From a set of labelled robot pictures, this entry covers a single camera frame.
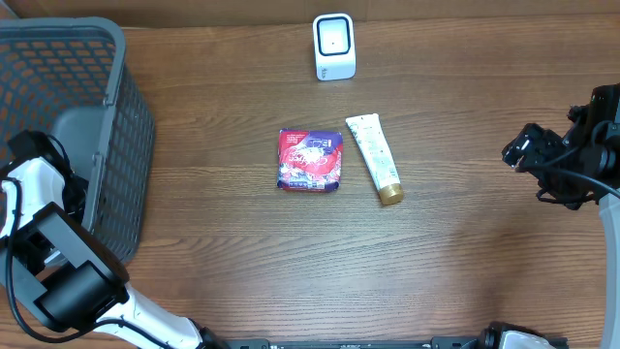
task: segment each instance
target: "snack package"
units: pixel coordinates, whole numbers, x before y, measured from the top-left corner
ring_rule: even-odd
[[[278,187],[330,192],[340,185],[342,134],[280,130]]]

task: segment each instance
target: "gray plastic basket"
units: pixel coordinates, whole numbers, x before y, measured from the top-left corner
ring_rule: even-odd
[[[104,18],[0,20],[0,166],[19,131],[56,136],[89,180],[82,226],[127,262],[140,241],[155,126],[124,59],[122,30]]]

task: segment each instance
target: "cream tube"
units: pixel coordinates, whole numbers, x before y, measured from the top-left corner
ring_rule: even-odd
[[[404,197],[403,188],[388,142],[381,130],[379,116],[376,113],[354,116],[348,117],[346,121],[366,161],[381,202],[384,205],[400,203]]]

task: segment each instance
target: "wooden table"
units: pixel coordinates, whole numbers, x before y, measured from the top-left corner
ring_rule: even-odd
[[[423,339],[491,320],[593,348],[598,208],[538,203],[500,151],[620,81],[620,16],[356,24],[357,74],[317,82],[309,24],[126,32],[157,119],[132,283],[225,338]],[[383,207],[344,119],[377,112],[405,189]],[[343,133],[333,194],[275,186],[281,128]],[[45,347],[0,300],[0,342]],[[89,335],[64,348],[130,348]]]

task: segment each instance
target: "white device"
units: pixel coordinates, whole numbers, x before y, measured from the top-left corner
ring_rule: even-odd
[[[318,16],[312,23],[317,78],[349,79],[356,74],[353,20],[346,14]]]

